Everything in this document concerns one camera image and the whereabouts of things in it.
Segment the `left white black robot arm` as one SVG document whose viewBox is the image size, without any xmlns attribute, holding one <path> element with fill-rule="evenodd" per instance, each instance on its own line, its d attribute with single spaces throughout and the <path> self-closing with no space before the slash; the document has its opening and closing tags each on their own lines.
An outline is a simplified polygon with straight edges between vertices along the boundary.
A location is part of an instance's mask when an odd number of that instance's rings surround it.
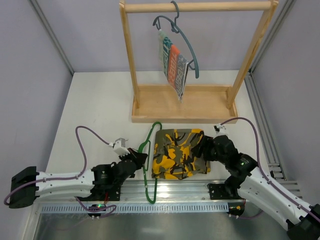
<svg viewBox="0 0 320 240">
<path fill-rule="evenodd" d="M 47 173 L 29 166 L 11 179 L 4 203 L 11 209 L 31 206 L 35 200 L 77 197 L 83 202 L 120 200 L 121 186 L 143 168 L 148 155 L 127 149 L 119 162 L 100 164 L 83 173 Z"/>
</svg>

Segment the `camouflage yellow green trousers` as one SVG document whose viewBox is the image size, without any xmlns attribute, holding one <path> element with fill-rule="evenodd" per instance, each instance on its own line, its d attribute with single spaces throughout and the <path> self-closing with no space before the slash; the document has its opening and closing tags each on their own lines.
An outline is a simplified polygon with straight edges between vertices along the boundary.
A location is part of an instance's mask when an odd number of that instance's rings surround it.
<svg viewBox="0 0 320 240">
<path fill-rule="evenodd" d="M 192 152 L 205 134 L 203 129 L 162 129 L 155 134 L 151 176 L 154 179 L 184 180 L 208 174 L 211 164 Z"/>
</svg>

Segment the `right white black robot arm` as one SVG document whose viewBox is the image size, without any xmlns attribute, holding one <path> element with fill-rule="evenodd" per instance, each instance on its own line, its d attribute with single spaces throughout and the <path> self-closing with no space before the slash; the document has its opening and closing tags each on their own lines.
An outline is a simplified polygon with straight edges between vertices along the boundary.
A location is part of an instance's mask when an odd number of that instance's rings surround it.
<svg viewBox="0 0 320 240">
<path fill-rule="evenodd" d="M 319 239 L 319 204 L 310 205 L 261 171 L 258 162 L 238 152 L 226 135 L 204 136 L 191 151 L 207 162 L 220 162 L 230 173 L 215 194 L 252 202 L 277 221 L 291 240 Z"/>
</svg>

